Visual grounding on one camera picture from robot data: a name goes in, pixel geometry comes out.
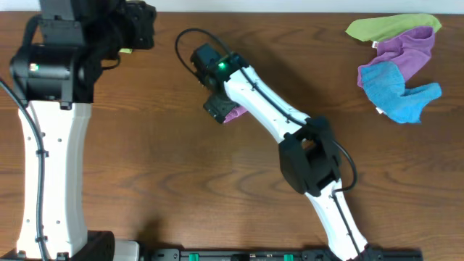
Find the purple microfiber cloth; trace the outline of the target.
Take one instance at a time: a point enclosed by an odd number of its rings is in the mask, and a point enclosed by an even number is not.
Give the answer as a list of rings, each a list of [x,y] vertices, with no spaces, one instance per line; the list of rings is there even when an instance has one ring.
[[[236,119],[237,117],[240,117],[242,116],[244,113],[247,112],[247,109],[242,107],[242,106],[237,106],[237,107],[234,107],[226,116],[225,116],[225,119],[223,121],[223,123],[228,123],[234,119]]]

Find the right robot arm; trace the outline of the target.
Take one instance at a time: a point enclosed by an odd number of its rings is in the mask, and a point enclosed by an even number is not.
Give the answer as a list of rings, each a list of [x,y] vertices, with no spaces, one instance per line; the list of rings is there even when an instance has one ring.
[[[340,260],[364,260],[368,242],[344,197],[354,186],[341,181],[341,160],[354,161],[335,140],[327,119],[311,118],[286,103],[238,54],[196,51],[191,63],[212,93],[204,109],[219,123],[226,123],[234,109],[249,112],[277,142],[282,175],[310,200],[332,253]]]

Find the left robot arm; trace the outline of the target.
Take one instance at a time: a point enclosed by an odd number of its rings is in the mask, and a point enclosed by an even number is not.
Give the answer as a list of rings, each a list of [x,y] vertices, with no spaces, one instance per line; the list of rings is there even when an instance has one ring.
[[[19,109],[25,203],[5,260],[132,260],[139,243],[90,231],[82,207],[83,151],[94,86],[121,49],[154,46],[156,9],[144,1],[42,0],[10,62],[5,91]]]

